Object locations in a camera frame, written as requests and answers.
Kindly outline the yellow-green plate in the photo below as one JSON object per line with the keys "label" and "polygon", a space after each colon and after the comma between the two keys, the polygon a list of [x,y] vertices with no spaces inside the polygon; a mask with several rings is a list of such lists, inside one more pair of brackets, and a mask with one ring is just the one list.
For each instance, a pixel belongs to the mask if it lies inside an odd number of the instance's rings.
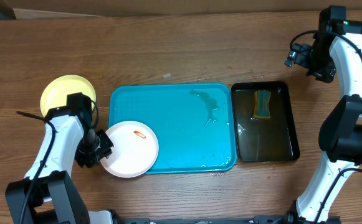
{"label": "yellow-green plate", "polygon": [[92,101],[97,101],[97,96],[92,84],[84,77],[78,75],[64,75],[50,82],[44,89],[40,98],[40,110],[46,116],[51,108],[65,106],[67,95],[82,93]]}

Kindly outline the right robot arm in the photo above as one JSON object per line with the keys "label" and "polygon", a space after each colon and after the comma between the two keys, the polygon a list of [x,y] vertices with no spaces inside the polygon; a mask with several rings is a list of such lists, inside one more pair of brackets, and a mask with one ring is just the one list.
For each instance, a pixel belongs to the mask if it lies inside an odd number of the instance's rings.
{"label": "right robot arm", "polygon": [[362,172],[362,21],[348,20],[344,6],[329,6],[311,33],[312,45],[291,40],[285,65],[304,67],[325,83],[337,78],[340,101],[320,128],[318,167],[283,222],[340,223],[330,208],[348,178]]}

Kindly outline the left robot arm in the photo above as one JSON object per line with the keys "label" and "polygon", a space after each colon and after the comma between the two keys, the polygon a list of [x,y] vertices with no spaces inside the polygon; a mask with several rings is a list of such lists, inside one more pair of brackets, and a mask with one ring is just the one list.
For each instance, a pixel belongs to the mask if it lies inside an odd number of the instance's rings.
{"label": "left robot arm", "polygon": [[117,223],[111,210],[87,209],[70,177],[74,163],[91,168],[108,158],[113,143],[95,130],[98,111],[83,93],[42,118],[45,136],[22,180],[8,184],[5,196],[14,223]]}

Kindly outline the pink-white plate with stain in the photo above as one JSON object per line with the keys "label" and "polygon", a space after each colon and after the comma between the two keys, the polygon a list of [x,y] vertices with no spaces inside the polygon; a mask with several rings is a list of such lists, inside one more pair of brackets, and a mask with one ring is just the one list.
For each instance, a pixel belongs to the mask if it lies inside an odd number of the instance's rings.
{"label": "pink-white plate with stain", "polygon": [[147,125],[137,121],[122,121],[106,130],[113,146],[112,154],[100,163],[110,174],[133,178],[147,172],[159,153],[159,142]]}

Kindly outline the yellow green sponge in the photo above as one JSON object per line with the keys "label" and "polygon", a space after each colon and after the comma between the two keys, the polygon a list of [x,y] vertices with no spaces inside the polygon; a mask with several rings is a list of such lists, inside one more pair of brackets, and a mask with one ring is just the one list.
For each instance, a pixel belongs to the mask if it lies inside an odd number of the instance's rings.
{"label": "yellow green sponge", "polygon": [[255,119],[270,119],[270,102],[271,92],[268,90],[257,90],[254,92],[254,114]]}

